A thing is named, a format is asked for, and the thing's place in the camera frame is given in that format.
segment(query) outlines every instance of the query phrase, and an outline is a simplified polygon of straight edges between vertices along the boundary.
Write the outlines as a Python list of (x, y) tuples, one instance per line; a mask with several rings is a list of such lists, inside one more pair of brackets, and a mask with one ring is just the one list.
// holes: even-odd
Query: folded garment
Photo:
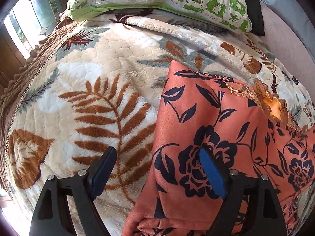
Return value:
[[(303, 134), (274, 120), (255, 93), (237, 79), (194, 72), (172, 61), (158, 110), (152, 166), (123, 235), (206, 233), (222, 200), (201, 167), (204, 146), (229, 169), (255, 178), (268, 175), (288, 235), (295, 230), (297, 198), (315, 179), (315, 128)], [(234, 235), (247, 203), (244, 198)]]

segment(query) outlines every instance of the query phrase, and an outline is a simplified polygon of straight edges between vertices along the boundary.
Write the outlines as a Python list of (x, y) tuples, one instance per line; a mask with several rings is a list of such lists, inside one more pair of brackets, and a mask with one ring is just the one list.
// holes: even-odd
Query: blue gripper pad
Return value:
[(201, 148), (199, 151), (199, 161), (215, 194), (219, 195), (221, 199), (224, 200), (227, 196), (227, 191), (224, 186), (223, 177), (216, 168), (214, 161), (204, 148)]

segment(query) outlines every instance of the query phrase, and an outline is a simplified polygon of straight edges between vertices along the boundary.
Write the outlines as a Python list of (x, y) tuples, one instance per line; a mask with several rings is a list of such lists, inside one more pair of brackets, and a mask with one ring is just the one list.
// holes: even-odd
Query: black cloth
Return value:
[(261, 13), (259, 0), (245, 0), (247, 5), (247, 13), (253, 24), (252, 33), (265, 36), (264, 19)]

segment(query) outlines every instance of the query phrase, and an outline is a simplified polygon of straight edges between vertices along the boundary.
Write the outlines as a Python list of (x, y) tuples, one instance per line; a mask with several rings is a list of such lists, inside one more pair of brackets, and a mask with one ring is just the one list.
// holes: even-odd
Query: stained glass window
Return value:
[(60, 0), (19, 0), (4, 21), (25, 58), (38, 41), (52, 33), (63, 11)]

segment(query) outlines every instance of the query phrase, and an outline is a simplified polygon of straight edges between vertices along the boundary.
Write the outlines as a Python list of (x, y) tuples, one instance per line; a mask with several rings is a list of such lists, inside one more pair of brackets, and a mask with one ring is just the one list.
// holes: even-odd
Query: silver bolt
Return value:
[(54, 179), (54, 177), (55, 177), (55, 175), (54, 175), (54, 174), (50, 174), (49, 176), (47, 176), (47, 179), (48, 179), (48, 180), (53, 180), (53, 179)]
[(230, 174), (232, 176), (237, 176), (238, 175), (238, 171), (237, 170), (230, 170)]
[(269, 177), (265, 174), (262, 174), (261, 179), (267, 181), (269, 179)]
[(79, 175), (79, 176), (84, 176), (84, 175), (86, 175), (86, 170), (80, 170), (80, 171), (78, 172), (78, 175)]

